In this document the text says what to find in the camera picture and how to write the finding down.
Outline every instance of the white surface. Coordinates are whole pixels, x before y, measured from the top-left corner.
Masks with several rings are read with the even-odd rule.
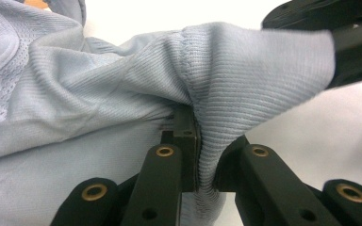
[[[224,21],[260,27],[285,1],[87,1],[86,36],[121,44],[134,35]],[[276,150],[306,183],[344,178],[362,184],[362,84],[329,90],[247,134]],[[216,225],[241,225],[230,195]]]

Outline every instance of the light blue fabric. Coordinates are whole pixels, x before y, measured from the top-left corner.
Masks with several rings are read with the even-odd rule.
[[[323,90],[335,67],[328,32],[215,23],[116,47],[9,0],[0,0],[2,20],[0,79],[16,79],[0,120],[0,225],[47,225],[80,182],[137,173],[179,104],[193,106],[203,139],[201,187],[183,196],[182,224],[210,225],[222,209],[211,181],[224,148]],[[19,24],[32,34],[26,42]]]

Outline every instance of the ribbed fabric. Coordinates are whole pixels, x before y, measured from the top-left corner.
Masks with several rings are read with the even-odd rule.
[[[193,106],[203,139],[201,187],[183,196],[181,222],[211,225],[222,209],[211,182],[224,148],[316,95],[334,73],[328,32],[216,23],[116,47],[84,39],[71,19],[8,0],[1,5],[23,15],[1,30],[29,20],[46,33],[29,45],[0,122],[0,225],[47,225],[83,180],[119,184],[133,176],[161,131],[172,127],[179,104]],[[7,10],[0,7],[0,17]]]

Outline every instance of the clothing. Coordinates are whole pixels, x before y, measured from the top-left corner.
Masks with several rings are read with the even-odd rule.
[[[183,195],[181,222],[210,225],[224,148],[334,74],[326,31],[215,23],[114,46],[84,38],[76,17],[0,0],[0,225],[49,224],[80,182],[133,176],[180,104],[193,106],[203,140],[201,187]]]

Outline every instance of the knit fabric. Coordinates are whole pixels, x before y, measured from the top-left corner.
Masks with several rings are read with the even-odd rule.
[[[215,23],[113,46],[0,0],[0,225],[47,225],[80,182],[133,176],[180,104],[193,106],[203,141],[201,187],[183,195],[181,223],[211,225],[224,148],[319,93],[334,67],[328,32]]]

